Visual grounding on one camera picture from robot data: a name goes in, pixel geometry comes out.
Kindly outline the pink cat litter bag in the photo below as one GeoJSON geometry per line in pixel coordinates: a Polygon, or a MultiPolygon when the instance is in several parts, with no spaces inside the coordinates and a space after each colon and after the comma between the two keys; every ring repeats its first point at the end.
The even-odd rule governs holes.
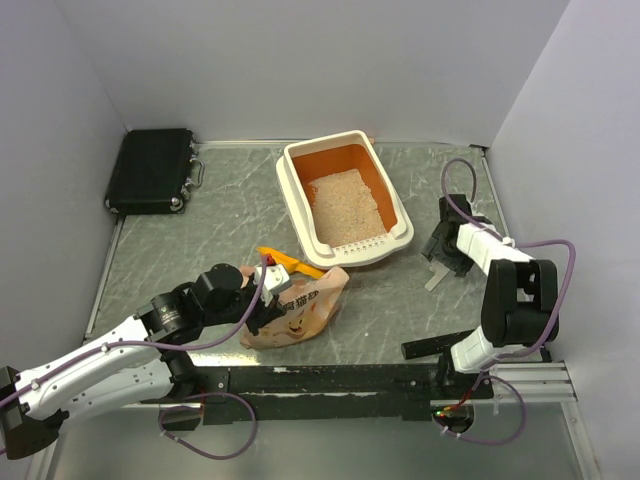
{"type": "Polygon", "coordinates": [[[294,279],[279,297],[285,314],[262,327],[258,335],[244,327],[241,345],[254,350],[282,348],[319,335],[339,310],[339,299],[348,281],[349,275],[340,267],[319,279],[294,279]]]}

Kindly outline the yellow plastic litter scoop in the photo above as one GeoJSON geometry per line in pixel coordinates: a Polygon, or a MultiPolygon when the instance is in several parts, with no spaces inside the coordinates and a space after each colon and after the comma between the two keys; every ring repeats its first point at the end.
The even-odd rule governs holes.
{"type": "Polygon", "coordinates": [[[283,252],[265,246],[259,246],[257,251],[261,256],[267,257],[267,264],[275,266],[276,264],[284,267],[288,274],[300,273],[313,279],[320,279],[325,271],[309,265],[302,260],[288,256],[283,252]]]}

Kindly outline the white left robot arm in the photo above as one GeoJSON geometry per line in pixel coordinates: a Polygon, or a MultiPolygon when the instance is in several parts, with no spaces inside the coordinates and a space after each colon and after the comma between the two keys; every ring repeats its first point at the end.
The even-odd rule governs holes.
{"type": "Polygon", "coordinates": [[[290,285],[285,268],[267,260],[249,275],[217,264],[59,359],[23,371],[2,368],[2,455],[29,457],[73,423],[121,406],[202,399],[190,355],[202,349],[203,330],[231,324],[258,334],[283,316],[278,300],[290,285]]]}

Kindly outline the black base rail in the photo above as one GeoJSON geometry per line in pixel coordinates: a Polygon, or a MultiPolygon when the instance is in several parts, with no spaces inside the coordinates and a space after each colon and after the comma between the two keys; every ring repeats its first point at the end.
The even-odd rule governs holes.
{"type": "Polygon", "coordinates": [[[476,377],[436,364],[199,366],[184,393],[231,393],[260,421],[400,418],[429,421],[431,407],[457,403],[476,377]]]}

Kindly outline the metal bag clip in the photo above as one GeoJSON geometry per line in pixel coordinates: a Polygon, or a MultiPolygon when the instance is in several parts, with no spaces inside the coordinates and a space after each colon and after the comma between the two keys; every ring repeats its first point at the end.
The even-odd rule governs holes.
{"type": "Polygon", "coordinates": [[[425,289],[428,291],[433,291],[439,285],[439,283],[450,273],[450,269],[438,262],[433,262],[429,266],[429,270],[432,273],[432,276],[426,282],[425,289]]]}

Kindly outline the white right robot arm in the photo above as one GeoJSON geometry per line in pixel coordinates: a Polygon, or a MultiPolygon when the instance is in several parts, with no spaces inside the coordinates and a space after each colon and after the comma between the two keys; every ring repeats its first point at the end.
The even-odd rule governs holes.
{"type": "Polygon", "coordinates": [[[441,394],[454,399],[470,388],[470,374],[539,340],[558,299],[557,267],[501,238],[487,218],[472,213],[463,194],[439,199],[439,223],[423,256],[458,277],[474,266],[486,276],[480,325],[467,333],[431,338],[425,347],[428,356],[447,359],[436,384],[441,394]]]}

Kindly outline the black hard case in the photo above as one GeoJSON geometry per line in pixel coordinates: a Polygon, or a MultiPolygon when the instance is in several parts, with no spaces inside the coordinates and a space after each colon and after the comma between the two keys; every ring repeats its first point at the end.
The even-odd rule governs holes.
{"type": "Polygon", "coordinates": [[[104,203],[120,216],[179,214],[202,185],[204,172],[191,130],[131,130],[121,143],[104,203]]]}

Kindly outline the clean litter granules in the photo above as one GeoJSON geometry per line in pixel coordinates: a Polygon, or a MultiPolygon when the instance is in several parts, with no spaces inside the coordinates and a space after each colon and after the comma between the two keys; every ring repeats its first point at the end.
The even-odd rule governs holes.
{"type": "Polygon", "coordinates": [[[311,183],[311,192],[311,210],[321,243],[336,248],[387,232],[371,189],[358,170],[318,178],[311,183]]]}

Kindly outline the white orange litter box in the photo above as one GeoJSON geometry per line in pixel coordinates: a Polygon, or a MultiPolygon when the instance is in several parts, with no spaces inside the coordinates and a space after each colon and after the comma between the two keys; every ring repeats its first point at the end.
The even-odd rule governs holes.
{"type": "Polygon", "coordinates": [[[317,268],[371,265],[413,239],[400,196],[360,130],[286,146],[276,176],[304,256],[317,268]]]}

